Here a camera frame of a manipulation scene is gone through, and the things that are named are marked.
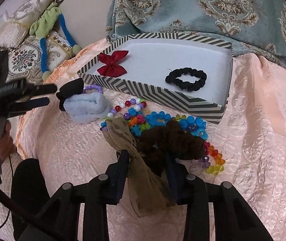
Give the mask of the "black fabric hair piece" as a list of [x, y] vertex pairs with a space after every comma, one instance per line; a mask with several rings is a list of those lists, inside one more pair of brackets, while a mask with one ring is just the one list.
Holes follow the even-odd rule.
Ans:
[[83, 89], [84, 89], [84, 81], [81, 78], [65, 83], [56, 93], [56, 97], [59, 100], [59, 110], [65, 111], [64, 108], [65, 100], [73, 95], [82, 94]]

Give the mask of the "light blue fluffy scrunchie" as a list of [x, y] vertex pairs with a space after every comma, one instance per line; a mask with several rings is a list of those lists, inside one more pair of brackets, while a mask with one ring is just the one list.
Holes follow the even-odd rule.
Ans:
[[64, 109], [74, 123], [89, 124], [107, 117], [112, 105], [103, 94], [94, 92], [67, 98], [64, 102]]

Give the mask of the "tan mesh leopard bow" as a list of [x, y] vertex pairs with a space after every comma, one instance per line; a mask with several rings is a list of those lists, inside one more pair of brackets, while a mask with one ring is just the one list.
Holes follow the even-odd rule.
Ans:
[[128, 191], [134, 212], [140, 218], [175, 206], [168, 183], [155, 175], [137, 150], [137, 143], [122, 117], [106, 121], [104, 138], [116, 151], [129, 153]]

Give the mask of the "red bow hair clip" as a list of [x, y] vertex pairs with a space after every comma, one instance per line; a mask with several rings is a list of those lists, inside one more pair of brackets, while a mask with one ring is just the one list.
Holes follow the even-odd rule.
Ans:
[[111, 55], [100, 53], [98, 59], [104, 66], [97, 69], [101, 76], [117, 78], [127, 73], [126, 69], [118, 64], [123, 58], [128, 55], [129, 51], [120, 50], [114, 51]]

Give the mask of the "dark brown scrunchie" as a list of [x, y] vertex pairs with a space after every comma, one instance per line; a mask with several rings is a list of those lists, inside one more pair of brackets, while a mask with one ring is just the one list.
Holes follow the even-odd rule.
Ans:
[[137, 150], [145, 157], [160, 162], [171, 159], [199, 160], [206, 156], [205, 140], [184, 132], [175, 120], [143, 131], [137, 142]]

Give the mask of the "black scrunchie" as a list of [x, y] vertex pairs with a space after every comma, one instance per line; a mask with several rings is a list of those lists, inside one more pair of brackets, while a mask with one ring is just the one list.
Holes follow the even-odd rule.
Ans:
[[207, 74], [203, 70], [184, 67], [172, 70], [166, 77], [165, 82], [175, 85], [181, 90], [198, 91], [206, 84]]

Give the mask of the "striped white jewelry box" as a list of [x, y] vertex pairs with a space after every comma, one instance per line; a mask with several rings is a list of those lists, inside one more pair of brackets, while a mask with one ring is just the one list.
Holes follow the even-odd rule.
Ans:
[[[230, 42], [190, 33], [143, 33], [127, 35], [103, 53], [111, 55], [120, 50], [129, 51], [119, 61], [126, 74], [118, 78], [101, 76], [97, 70], [103, 63], [95, 55], [78, 71], [79, 77], [86, 84], [98, 84], [220, 123], [228, 104], [232, 76]], [[184, 67], [205, 72], [204, 87], [187, 91], [166, 83], [171, 71]]]

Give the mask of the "embroidered floral cushion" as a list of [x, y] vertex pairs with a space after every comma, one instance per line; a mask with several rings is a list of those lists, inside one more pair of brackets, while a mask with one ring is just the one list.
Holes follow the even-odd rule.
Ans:
[[[25, 78], [28, 83], [42, 84], [40, 40], [25, 30], [6, 28], [0, 32], [0, 51], [8, 52], [6, 81]], [[65, 60], [72, 58], [72, 46], [56, 31], [50, 31], [46, 41], [47, 67], [53, 72]]]

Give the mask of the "cream roll bolster pillow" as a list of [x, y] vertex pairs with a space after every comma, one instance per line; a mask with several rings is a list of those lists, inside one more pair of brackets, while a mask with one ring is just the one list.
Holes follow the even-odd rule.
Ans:
[[17, 48], [54, 0], [25, 0], [0, 28], [0, 48]]

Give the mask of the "green blue stuffed toy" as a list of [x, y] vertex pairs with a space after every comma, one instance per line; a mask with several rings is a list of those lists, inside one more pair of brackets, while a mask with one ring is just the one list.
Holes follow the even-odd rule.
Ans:
[[57, 3], [52, 3], [47, 7], [44, 13], [36, 20], [29, 28], [29, 34], [35, 35], [40, 42], [41, 48], [41, 72], [42, 79], [45, 81], [50, 75], [51, 71], [47, 67], [47, 48], [46, 48], [46, 37], [54, 28], [56, 22], [59, 22], [61, 29], [63, 30], [64, 36], [72, 47], [72, 52], [74, 55], [78, 54], [81, 47], [76, 43], [70, 32], [66, 27], [65, 18]]

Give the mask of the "pink quilted bedspread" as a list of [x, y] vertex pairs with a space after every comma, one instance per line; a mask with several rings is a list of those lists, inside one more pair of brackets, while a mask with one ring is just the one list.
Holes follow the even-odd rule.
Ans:
[[[64, 182], [89, 182], [117, 160], [100, 122], [73, 123], [55, 96], [49, 106], [11, 124], [18, 151], [2, 166], [6, 194], [12, 171], [25, 158], [39, 160], [50, 194]], [[286, 240], [286, 69], [252, 53], [234, 58], [227, 109], [206, 131], [225, 160], [224, 170], [209, 175], [192, 161], [186, 162], [188, 171], [209, 183], [231, 182], [272, 238]]]

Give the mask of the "beige plain pillow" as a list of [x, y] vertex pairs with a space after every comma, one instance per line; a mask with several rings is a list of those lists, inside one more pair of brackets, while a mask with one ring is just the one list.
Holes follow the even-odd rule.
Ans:
[[107, 14], [113, 0], [63, 0], [59, 8], [66, 26], [81, 47], [105, 38]]

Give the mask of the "teal damask blanket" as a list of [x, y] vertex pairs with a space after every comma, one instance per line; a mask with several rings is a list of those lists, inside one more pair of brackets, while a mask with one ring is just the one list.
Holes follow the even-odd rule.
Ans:
[[196, 32], [286, 67], [286, 0], [113, 0], [105, 37]]

